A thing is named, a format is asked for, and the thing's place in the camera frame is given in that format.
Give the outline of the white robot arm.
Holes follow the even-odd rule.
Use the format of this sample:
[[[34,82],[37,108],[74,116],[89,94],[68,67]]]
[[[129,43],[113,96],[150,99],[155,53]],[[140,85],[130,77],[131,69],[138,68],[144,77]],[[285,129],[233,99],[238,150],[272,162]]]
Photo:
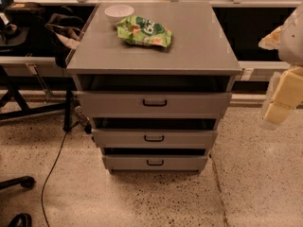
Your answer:
[[[274,130],[303,102],[303,3],[258,46],[276,49],[279,58],[290,65],[283,73],[274,72],[261,108],[261,126]]]

